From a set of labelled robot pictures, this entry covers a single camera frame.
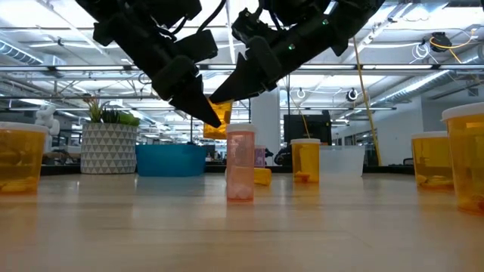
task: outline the wooden table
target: wooden table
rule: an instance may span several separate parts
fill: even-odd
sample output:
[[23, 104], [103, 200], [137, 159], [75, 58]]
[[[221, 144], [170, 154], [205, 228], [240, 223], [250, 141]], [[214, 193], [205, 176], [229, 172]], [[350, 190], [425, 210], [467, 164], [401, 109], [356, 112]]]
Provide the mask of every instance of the wooden table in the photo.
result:
[[484, 271], [484, 218], [412, 176], [293, 185], [227, 204], [223, 175], [43, 178], [0, 196], [0, 271]]

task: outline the potted plant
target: potted plant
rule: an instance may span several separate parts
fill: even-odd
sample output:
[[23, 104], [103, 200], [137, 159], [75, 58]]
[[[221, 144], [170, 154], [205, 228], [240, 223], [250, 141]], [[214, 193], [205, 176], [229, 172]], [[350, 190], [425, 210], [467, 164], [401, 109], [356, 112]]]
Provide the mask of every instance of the potted plant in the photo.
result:
[[81, 173], [129, 174], [136, 169], [136, 135], [140, 120], [108, 109], [96, 97], [85, 99], [91, 122], [82, 127]]

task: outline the purple object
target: purple object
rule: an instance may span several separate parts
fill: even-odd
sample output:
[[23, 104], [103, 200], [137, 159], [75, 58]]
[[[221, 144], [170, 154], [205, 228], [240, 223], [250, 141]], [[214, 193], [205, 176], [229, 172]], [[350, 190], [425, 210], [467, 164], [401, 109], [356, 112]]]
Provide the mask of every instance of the purple object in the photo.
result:
[[256, 168], [265, 168], [265, 146], [256, 146], [254, 159]]

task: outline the blue bin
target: blue bin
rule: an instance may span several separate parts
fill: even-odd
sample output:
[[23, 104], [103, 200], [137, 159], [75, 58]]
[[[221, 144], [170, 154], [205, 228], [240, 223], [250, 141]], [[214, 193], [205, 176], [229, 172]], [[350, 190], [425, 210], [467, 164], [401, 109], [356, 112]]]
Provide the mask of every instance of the blue bin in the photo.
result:
[[136, 159], [142, 177], [193, 177], [205, 172], [206, 149], [192, 145], [138, 145]]

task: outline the white patterned planter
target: white patterned planter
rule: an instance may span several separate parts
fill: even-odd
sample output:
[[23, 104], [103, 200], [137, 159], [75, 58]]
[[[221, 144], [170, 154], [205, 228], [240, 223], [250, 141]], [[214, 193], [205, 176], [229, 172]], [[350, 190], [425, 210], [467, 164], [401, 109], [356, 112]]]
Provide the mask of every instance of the white patterned planter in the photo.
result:
[[83, 174], [129, 174], [136, 169], [138, 128], [121, 124], [87, 124], [82, 128]]

